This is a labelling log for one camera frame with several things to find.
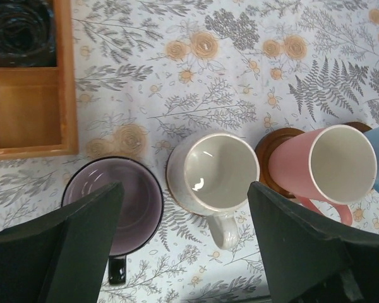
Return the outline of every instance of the pink mug handle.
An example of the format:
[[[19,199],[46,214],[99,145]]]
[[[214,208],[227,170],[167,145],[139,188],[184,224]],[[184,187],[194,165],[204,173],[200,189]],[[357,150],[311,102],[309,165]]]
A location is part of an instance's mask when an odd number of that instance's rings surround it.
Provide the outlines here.
[[[296,196],[296,195],[295,195],[295,197],[307,209],[313,210],[314,212],[324,216],[324,214],[316,207],[316,205],[314,205],[310,201],[310,199],[305,198],[305,197]],[[330,203],[330,204],[332,206],[334,206],[335,210],[337,210],[337,212],[339,213],[340,218],[341,218],[341,223],[348,225],[348,226],[351,226],[352,225],[352,213],[351,213],[351,210],[349,209],[349,207],[347,205],[338,205],[338,204],[333,204],[333,203]]]

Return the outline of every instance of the white mug handle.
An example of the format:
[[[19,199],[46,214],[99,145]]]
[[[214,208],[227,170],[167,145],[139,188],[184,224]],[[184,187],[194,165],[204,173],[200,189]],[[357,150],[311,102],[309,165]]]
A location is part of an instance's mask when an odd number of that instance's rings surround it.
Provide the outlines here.
[[[220,249],[233,248],[239,242],[239,230],[234,214],[207,216],[207,222],[212,238]]]

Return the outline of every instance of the coaster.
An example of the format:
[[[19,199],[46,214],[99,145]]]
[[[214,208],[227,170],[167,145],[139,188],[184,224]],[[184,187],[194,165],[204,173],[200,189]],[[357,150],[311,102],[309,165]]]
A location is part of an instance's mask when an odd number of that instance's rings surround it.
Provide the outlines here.
[[[367,131],[371,131],[372,128],[362,122],[348,122],[344,123],[344,125],[351,126],[352,128],[356,128],[358,131],[365,133]]]
[[[279,145],[303,133],[304,131],[296,128],[281,128],[262,138],[255,148],[255,153],[257,154],[261,170],[260,182],[288,199],[294,199],[295,196],[274,182],[268,170],[268,161],[270,160],[272,152]]]
[[[185,210],[185,211],[187,211],[187,212],[189,212],[189,213],[193,213],[194,215],[201,216],[201,215],[199,215],[199,214],[197,214],[197,213],[194,213],[193,211],[189,211],[189,210],[187,210],[183,205],[181,205],[181,203],[176,199],[176,197],[174,197],[174,195],[172,194],[172,192],[171,192],[171,190],[170,190],[170,185],[169,185],[169,182],[167,181],[167,167],[168,167],[168,165],[169,165],[169,160],[170,160],[171,153],[170,153],[169,157],[167,158],[167,162],[165,163],[165,172],[164,172],[164,178],[165,178],[165,183],[167,184],[167,190],[168,190],[168,192],[169,192],[171,198],[174,200],[174,202],[175,202],[179,207],[181,207],[183,210]]]

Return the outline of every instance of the purple mug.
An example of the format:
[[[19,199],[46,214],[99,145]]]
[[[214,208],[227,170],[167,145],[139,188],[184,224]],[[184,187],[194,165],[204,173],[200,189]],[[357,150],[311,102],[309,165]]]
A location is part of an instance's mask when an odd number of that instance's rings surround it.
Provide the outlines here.
[[[141,163],[125,157],[105,157],[83,166],[68,182],[62,206],[110,183],[122,182],[124,198],[108,262],[108,281],[126,282],[126,255],[155,235],[164,210],[163,193],[155,176]]]

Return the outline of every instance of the white mug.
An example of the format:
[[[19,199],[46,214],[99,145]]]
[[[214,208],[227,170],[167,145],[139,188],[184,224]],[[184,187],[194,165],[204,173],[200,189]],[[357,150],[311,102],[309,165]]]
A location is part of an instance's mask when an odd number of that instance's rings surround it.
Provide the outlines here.
[[[250,183],[260,178],[252,147],[227,131],[195,133],[172,151],[166,175],[176,202],[207,217],[216,245],[234,247],[239,241],[234,212],[247,203]]]

